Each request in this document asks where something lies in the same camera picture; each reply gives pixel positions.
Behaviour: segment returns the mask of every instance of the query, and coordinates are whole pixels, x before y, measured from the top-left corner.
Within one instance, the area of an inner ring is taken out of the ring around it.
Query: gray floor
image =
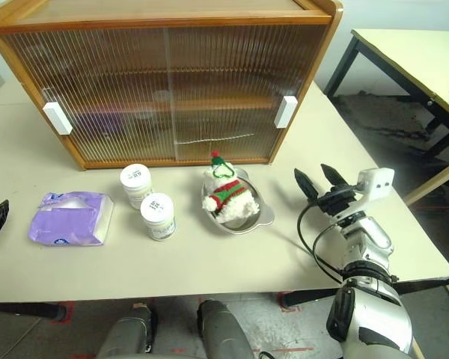
[[[429,167],[422,150],[436,141],[426,136],[423,125],[430,119],[416,104],[395,99],[349,97],[340,99],[338,110],[355,131],[378,165],[397,170],[395,188],[404,195],[421,184],[449,160],[449,150]],[[418,139],[399,139],[392,131],[421,133]],[[339,164],[330,164],[339,168]],[[449,260],[449,186],[438,188],[411,210],[435,245]],[[249,335],[254,349],[267,350],[277,358],[338,358],[339,345],[325,328],[331,298],[282,310],[275,294],[200,295],[143,299],[159,314],[157,353],[197,355],[204,350],[196,328],[195,311],[201,301],[215,298],[226,303]],[[107,331],[137,300],[85,301],[73,305],[67,324],[0,313],[0,359],[90,359],[97,353]],[[449,295],[443,287],[403,296],[413,332],[426,358],[449,358]]]

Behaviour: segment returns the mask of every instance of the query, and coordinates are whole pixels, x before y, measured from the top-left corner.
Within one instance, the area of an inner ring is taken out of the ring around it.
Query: ribbed glass panel
[[[266,159],[325,28],[254,25],[4,35],[86,162]]]

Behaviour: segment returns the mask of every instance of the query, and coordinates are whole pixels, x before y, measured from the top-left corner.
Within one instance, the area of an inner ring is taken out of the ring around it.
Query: christmas plush ornament
[[[204,186],[208,197],[203,208],[216,212],[218,223],[247,218],[260,211],[251,192],[239,181],[233,165],[213,152],[210,169],[204,172]]]

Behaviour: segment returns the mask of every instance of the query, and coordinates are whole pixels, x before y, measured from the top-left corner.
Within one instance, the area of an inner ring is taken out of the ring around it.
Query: white container
[[[141,203],[141,217],[147,225],[148,235],[156,241],[171,236],[176,228],[171,198],[163,193],[153,193]]]
[[[134,164],[125,167],[120,174],[123,190],[129,198],[129,203],[135,209],[140,209],[141,202],[153,193],[151,174],[147,166]]]

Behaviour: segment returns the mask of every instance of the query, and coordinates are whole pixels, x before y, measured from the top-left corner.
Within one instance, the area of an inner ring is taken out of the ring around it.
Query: stainless steel bowl
[[[217,227],[222,230],[232,233],[232,234],[245,234],[251,232],[253,229],[259,226],[267,226],[275,220],[275,214],[273,213],[271,207],[269,207],[261,197],[260,192],[254,187],[254,185],[249,180],[248,174],[242,168],[234,168],[236,175],[238,176],[241,183],[251,191],[253,198],[260,205],[260,211],[256,215],[244,219],[235,219],[233,221],[218,223],[216,221],[216,215],[214,212],[205,212],[210,217],[211,221],[216,224]],[[201,200],[207,196],[207,190],[204,187],[204,183],[201,187]]]

